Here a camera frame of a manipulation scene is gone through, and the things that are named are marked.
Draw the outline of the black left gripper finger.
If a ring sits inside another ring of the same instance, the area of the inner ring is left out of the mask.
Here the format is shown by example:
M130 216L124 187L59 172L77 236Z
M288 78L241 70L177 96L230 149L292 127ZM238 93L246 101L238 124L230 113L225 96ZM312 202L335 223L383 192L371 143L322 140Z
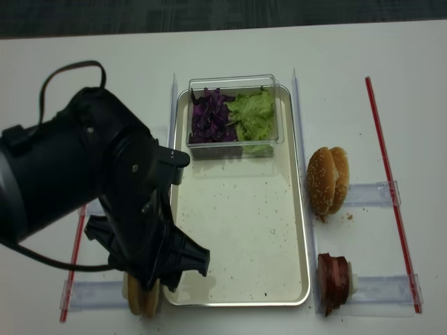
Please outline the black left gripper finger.
M197 271L202 276L207 276L209 263L210 251L174 226L169 237L167 273Z
M174 292L179 285L181 276L182 270L179 268L179 262L173 258L152 260L145 273L145 290L151 290L159 280L161 285Z

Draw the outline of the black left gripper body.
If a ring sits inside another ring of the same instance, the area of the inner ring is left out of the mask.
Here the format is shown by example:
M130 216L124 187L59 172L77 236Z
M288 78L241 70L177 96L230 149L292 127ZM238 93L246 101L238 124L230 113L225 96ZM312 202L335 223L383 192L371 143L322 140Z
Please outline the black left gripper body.
M175 226L169 195L167 185L105 189L98 198L105 215L91 215L85 234L109 252L112 268L145 279L152 260L167 259L170 231Z

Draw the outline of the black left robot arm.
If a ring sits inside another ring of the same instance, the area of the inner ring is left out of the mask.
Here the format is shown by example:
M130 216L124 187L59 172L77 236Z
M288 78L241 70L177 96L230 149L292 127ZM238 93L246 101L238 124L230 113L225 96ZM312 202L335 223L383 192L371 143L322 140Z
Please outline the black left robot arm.
M2 133L1 243L68 269L21 242L98 200L105 215L91 218L86 234L108 252L105 268L127 272L144 290L156 282L175 290L184 271L206 268L193 259L168 199L189 162L108 90L82 89L53 119Z

